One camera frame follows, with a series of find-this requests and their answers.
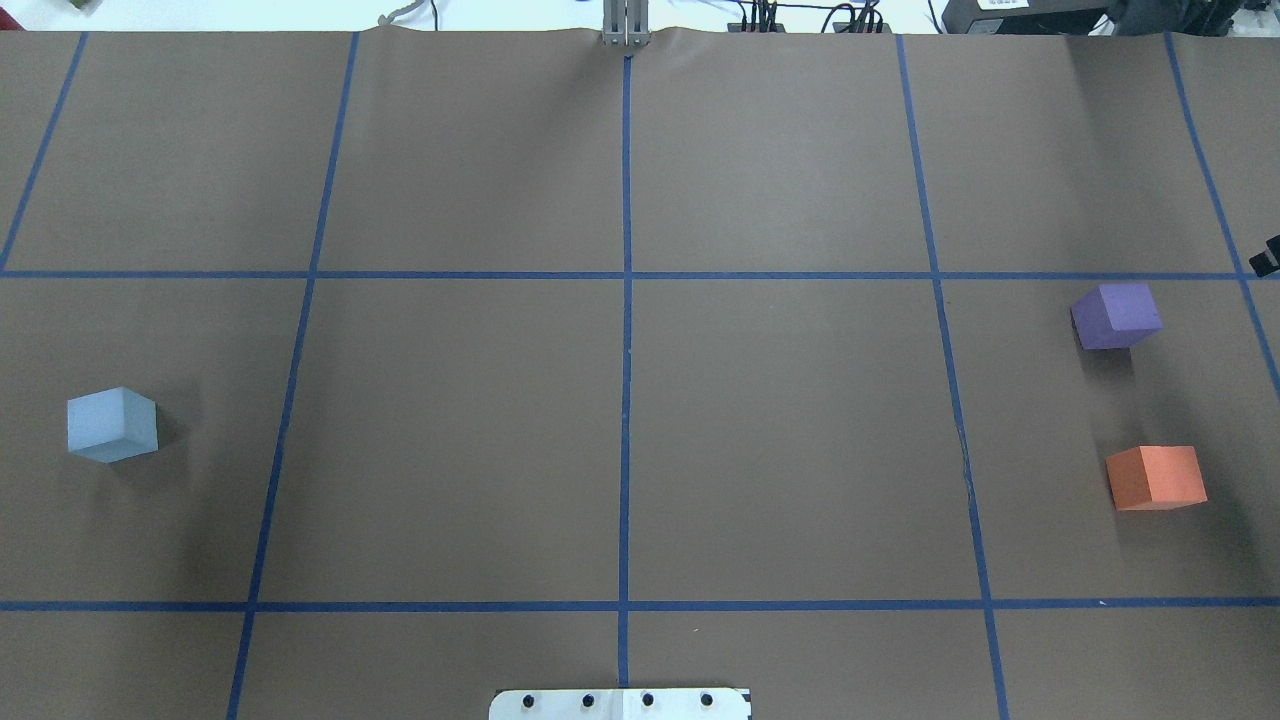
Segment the light blue foam block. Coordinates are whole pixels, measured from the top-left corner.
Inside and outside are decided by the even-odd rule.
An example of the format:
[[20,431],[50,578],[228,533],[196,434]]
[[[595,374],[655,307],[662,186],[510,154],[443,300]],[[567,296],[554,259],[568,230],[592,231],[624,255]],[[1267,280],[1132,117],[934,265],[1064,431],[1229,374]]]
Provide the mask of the light blue foam block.
[[67,451],[96,462],[118,462],[159,447],[157,405],[116,387],[67,401]]

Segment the purple foam block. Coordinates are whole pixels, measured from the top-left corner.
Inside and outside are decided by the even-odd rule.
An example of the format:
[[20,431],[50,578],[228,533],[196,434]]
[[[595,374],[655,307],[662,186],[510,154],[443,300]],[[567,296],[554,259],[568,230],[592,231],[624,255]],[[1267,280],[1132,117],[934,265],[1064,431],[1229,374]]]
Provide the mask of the purple foam block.
[[1164,328],[1147,283],[1098,284],[1070,306],[1070,314],[1085,351],[1130,348]]

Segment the orange foam block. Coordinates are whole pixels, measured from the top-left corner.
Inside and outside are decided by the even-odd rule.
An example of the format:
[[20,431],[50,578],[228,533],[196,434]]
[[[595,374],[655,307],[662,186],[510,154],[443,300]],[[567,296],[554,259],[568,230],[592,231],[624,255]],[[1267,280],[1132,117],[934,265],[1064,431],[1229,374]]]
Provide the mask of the orange foam block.
[[1137,446],[1105,459],[1114,507],[1164,511],[1208,501],[1196,448]]

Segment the black box with label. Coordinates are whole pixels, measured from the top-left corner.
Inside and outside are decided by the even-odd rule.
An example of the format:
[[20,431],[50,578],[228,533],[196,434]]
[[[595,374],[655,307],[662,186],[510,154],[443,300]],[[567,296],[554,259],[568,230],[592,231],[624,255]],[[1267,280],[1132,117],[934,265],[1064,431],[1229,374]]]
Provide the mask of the black box with label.
[[1112,1],[947,1],[948,35],[1088,35]]

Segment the black power strip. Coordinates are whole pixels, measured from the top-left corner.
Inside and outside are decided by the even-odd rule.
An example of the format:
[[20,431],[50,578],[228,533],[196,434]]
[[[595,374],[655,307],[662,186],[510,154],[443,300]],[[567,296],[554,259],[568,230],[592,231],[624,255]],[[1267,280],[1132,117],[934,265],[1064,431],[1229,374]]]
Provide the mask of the black power strip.
[[730,33],[887,35],[891,26],[878,1],[730,1]]

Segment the aluminium frame post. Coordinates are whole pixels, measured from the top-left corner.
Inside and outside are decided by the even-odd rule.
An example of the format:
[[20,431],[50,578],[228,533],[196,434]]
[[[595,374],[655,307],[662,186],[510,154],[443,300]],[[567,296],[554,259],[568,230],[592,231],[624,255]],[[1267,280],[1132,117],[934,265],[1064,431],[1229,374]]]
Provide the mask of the aluminium frame post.
[[602,3],[602,42],[607,47],[643,47],[652,41],[648,0]]

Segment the white pedestal column with base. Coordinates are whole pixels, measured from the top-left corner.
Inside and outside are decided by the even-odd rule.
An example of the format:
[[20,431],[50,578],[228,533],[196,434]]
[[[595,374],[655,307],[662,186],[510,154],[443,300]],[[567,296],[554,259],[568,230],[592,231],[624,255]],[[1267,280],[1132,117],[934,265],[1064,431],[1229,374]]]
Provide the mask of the white pedestal column with base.
[[750,692],[730,687],[502,691],[489,719],[751,719]]

